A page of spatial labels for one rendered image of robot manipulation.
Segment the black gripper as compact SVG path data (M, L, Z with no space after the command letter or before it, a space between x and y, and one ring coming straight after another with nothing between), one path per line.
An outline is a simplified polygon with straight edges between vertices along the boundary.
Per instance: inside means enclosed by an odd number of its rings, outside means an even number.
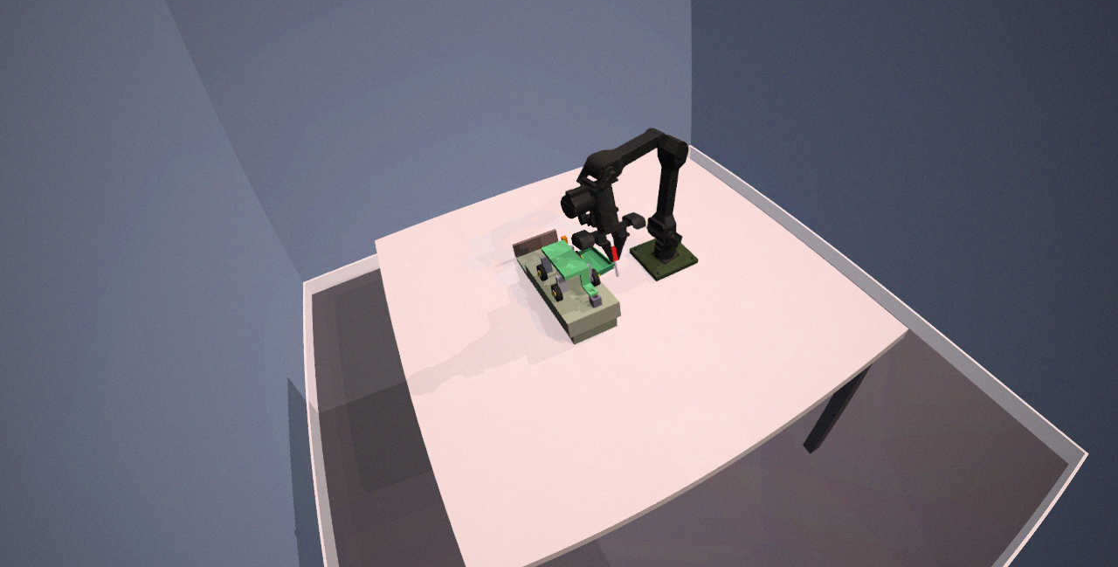
M632 228L639 229L646 226L644 217L639 216L638 212L623 214L622 221L618 223L618 207L615 204L603 206L603 208L596 208L595 206L595 209L591 211L595 214L595 227L597 227L597 230L574 233L571 237L572 245L579 251L586 251L597 244L604 249L604 253L610 258L612 263L614 263L614 257L612 257L612 242L607 239L606 235L612 235L614 247L618 248L619 259L625 240L631 236L626 227L631 227L632 225Z

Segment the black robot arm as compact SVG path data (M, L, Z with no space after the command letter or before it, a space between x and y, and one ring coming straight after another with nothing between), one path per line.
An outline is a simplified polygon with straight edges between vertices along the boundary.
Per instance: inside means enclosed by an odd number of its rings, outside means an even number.
M576 178L576 183L580 186L563 192L562 211L569 219L578 217L580 225L587 224L595 228L595 214L591 210L595 206L603 208L615 204L612 183L618 181L623 168L655 149L659 149L660 163L659 211L647 219L646 229L656 238L652 255L666 264L680 256L676 247L683 239L676 233L673 208L679 170L686 163L686 142L659 132L656 127L648 127L645 133L620 148L599 150L588 155L582 172ZM597 180L593 181L588 176Z

